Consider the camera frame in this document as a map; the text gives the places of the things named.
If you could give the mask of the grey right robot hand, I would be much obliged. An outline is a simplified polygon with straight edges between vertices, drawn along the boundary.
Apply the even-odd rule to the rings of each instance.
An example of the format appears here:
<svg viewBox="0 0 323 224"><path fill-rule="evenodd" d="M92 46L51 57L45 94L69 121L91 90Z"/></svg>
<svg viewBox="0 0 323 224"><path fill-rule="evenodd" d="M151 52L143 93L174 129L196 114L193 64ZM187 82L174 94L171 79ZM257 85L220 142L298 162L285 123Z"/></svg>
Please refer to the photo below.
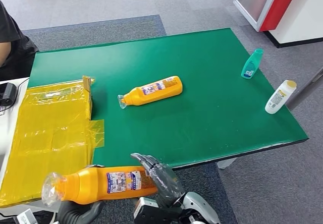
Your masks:
<svg viewBox="0 0 323 224"><path fill-rule="evenodd" d="M168 165L151 156L131 153L149 175L158 189L156 201L160 207L171 207L186 193L177 176Z"/></svg>

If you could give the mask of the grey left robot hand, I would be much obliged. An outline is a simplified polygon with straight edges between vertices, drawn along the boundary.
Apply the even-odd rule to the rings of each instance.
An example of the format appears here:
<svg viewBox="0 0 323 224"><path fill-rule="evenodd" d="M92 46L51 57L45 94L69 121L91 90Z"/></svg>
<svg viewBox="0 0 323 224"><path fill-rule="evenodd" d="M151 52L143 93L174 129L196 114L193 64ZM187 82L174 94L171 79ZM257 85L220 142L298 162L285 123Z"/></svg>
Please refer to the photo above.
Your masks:
<svg viewBox="0 0 323 224"><path fill-rule="evenodd" d="M92 223L97 219L105 206L104 201L99 200L91 204L78 204L71 200L60 198L57 213L59 223Z"/></svg>

